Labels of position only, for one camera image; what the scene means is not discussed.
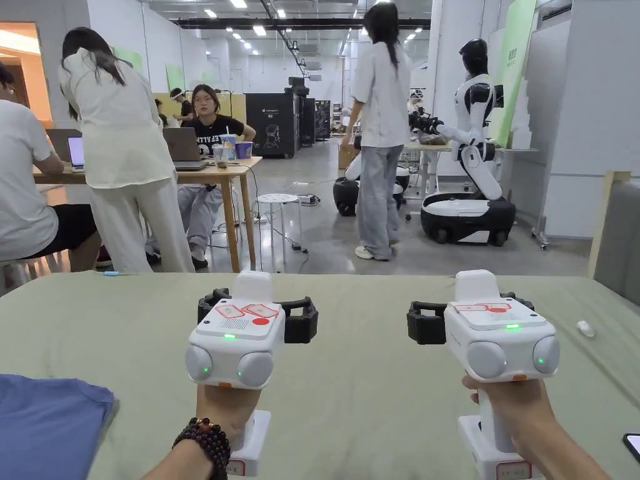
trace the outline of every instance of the white pants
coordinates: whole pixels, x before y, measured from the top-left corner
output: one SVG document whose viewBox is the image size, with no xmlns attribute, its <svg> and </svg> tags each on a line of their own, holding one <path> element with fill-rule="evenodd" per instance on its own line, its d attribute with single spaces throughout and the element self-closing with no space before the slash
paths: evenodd
<svg viewBox="0 0 640 480">
<path fill-rule="evenodd" d="M 167 272 L 194 272 L 178 209 L 174 178 L 121 188 L 91 188 L 95 224 L 115 270 L 151 272 L 140 212 L 157 237 Z"/>
<path fill-rule="evenodd" d="M 180 185 L 178 188 L 178 206 L 182 217 L 182 226 L 187 234 L 191 251 L 204 252 L 209 245 L 209 236 L 216 225 L 218 209 L 222 205 L 220 187 L 206 185 Z M 159 250 L 155 234 L 147 239 L 147 252 Z"/>
</svg>

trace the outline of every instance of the table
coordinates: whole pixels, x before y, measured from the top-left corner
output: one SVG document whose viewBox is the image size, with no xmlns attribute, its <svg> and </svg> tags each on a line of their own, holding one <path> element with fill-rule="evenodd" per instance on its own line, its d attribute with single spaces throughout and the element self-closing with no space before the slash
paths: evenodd
<svg viewBox="0 0 640 480">
<path fill-rule="evenodd" d="M 456 419 L 477 413 L 446 346 L 407 336 L 413 300 L 448 301 L 446 276 L 274 275 L 276 299 L 310 295 L 309 345 L 286 345 L 259 408 L 272 413 L 260 480 L 477 480 Z M 120 409 L 90 480 L 139 479 L 193 416 L 184 350 L 198 298 L 234 275 L 45 276 L 0 298 L 0 365 L 110 388 Z M 623 434 L 640 431 L 640 315 L 586 278 L 499 277 L 552 321 L 556 415 L 616 480 L 640 478 Z M 372 300 L 373 292 L 384 298 Z M 576 329 L 586 320 L 594 339 Z"/>
<path fill-rule="evenodd" d="M 234 272 L 240 272 L 240 260 L 238 258 L 236 225 L 231 200 L 231 181 L 236 177 L 240 178 L 249 258 L 251 260 L 251 268 L 255 268 L 255 245 L 253 241 L 253 222 L 251 221 L 253 217 L 251 215 L 251 202 L 249 201 L 249 188 L 246 176 L 250 168 L 253 168 L 260 160 L 262 160 L 262 157 L 252 157 L 249 160 L 238 160 L 240 165 L 229 165 L 224 169 L 216 166 L 208 166 L 199 172 L 178 172 L 179 184 L 220 185 L 225 209 L 225 223 L 227 224 L 227 242 L 229 244 L 229 255 L 231 256 L 231 268 Z M 66 166 L 63 173 L 42 173 L 34 169 L 33 177 L 37 184 L 86 184 L 84 173 L 74 173 L 71 171 L 70 166 Z"/>
</svg>

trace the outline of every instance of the laptop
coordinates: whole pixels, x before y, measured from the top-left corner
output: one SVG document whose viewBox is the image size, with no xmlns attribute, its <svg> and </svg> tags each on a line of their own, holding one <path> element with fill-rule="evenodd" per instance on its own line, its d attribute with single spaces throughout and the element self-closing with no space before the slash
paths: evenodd
<svg viewBox="0 0 640 480">
<path fill-rule="evenodd" d="M 69 148 L 69 158 L 71 160 L 71 171 L 75 173 L 84 172 L 84 149 L 82 147 L 82 137 L 67 138 Z"/>
<path fill-rule="evenodd" d="M 81 137 L 82 134 L 80 131 L 76 129 L 47 129 L 47 135 L 49 135 L 49 139 L 51 139 L 51 143 L 53 144 L 53 148 L 56 149 L 58 157 L 60 157 L 63 162 L 70 163 L 71 158 L 67 138 Z"/>
<path fill-rule="evenodd" d="M 197 172 L 207 168 L 209 162 L 200 159 L 196 131 L 192 128 L 165 128 L 164 139 L 178 172 Z"/>
</svg>

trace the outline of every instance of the hand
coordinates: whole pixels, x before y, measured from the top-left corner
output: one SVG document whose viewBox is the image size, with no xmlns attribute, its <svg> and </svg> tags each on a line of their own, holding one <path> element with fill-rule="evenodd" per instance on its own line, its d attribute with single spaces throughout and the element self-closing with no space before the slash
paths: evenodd
<svg viewBox="0 0 640 480">
<path fill-rule="evenodd" d="M 260 393 L 261 390 L 198 385 L 196 416 L 208 418 L 212 424 L 220 425 L 232 442 L 251 418 Z"/>
<path fill-rule="evenodd" d="M 526 451 L 522 440 L 533 427 L 552 428 L 557 424 L 542 380 L 480 383 L 465 376 L 462 384 L 470 390 L 481 388 L 487 393 L 494 412 L 509 429 L 513 444 L 522 456 Z M 471 400 L 478 403 L 478 394 L 472 394 Z"/>
</svg>

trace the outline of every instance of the white controller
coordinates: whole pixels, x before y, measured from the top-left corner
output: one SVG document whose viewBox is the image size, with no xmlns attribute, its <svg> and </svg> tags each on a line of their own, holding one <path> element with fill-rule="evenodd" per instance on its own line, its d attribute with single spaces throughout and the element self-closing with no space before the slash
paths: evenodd
<svg viewBox="0 0 640 480">
<path fill-rule="evenodd" d="M 456 275 L 456 301 L 445 312 L 447 343 L 471 377 L 483 383 L 552 376 L 560 361 L 556 329 L 514 298 L 501 298 L 487 270 Z M 460 417 L 460 433 L 482 480 L 541 477 L 522 459 L 479 390 L 480 415 Z"/>
<path fill-rule="evenodd" d="M 273 303 L 271 275 L 244 271 L 232 298 L 220 300 L 189 336 L 187 372 L 196 383 L 261 390 L 284 344 L 285 313 Z M 229 475 L 254 477 L 271 414 L 256 410 L 231 445 Z"/>
</svg>

